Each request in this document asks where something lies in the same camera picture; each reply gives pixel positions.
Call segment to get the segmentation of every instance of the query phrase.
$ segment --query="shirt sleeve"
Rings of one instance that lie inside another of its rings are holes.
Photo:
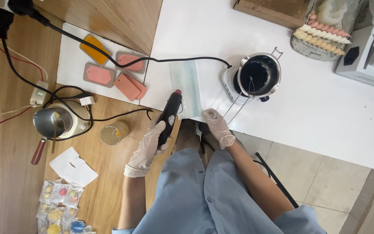
[[[284,234],[325,234],[323,228],[318,224],[313,208],[300,206],[295,210],[283,213],[273,223],[278,226]]]
[[[135,228],[118,230],[118,228],[112,229],[112,234],[132,234],[135,231]]]

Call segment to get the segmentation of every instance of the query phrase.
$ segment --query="wooden handle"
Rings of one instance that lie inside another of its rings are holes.
[[[46,144],[46,140],[41,139],[41,141],[38,143],[37,149],[35,150],[34,156],[31,159],[31,164],[37,165],[38,162],[40,162],[41,153],[43,152],[45,144]]]

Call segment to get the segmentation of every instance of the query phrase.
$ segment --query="glue gun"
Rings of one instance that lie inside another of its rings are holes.
[[[174,91],[164,107],[163,113],[158,119],[158,123],[163,120],[165,122],[165,129],[158,137],[158,148],[167,142],[167,138],[171,135],[172,128],[174,127],[175,117],[177,116],[178,108],[181,104],[181,91]]]

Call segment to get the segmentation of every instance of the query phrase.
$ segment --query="latex glove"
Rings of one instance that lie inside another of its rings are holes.
[[[236,137],[232,135],[227,125],[223,124],[223,117],[215,109],[210,108],[203,111],[203,117],[207,125],[209,125],[211,133],[219,141],[222,149],[231,146],[235,142]]]
[[[148,130],[145,136],[139,142],[138,149],[134,152],[132,157],[129,159],[127,165],[125,165],[125,171],[123,174],[127,177],[144,177],[150,171],[150,165],[153,162],[153,156],[156,154],[162,154],[168,148],[168,142],[158,146],[158,136],[165,129],[165,122],[158,119],[161,114],[157,114],[153,120],[150,121]]]

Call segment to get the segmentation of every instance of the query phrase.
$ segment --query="white paper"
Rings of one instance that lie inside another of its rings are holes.
[[[82,188],[98,177],[98,174],[79,158],[79,154],[73,147],[57,156],[50,162],[50,166],[67,183],[73,183]]]

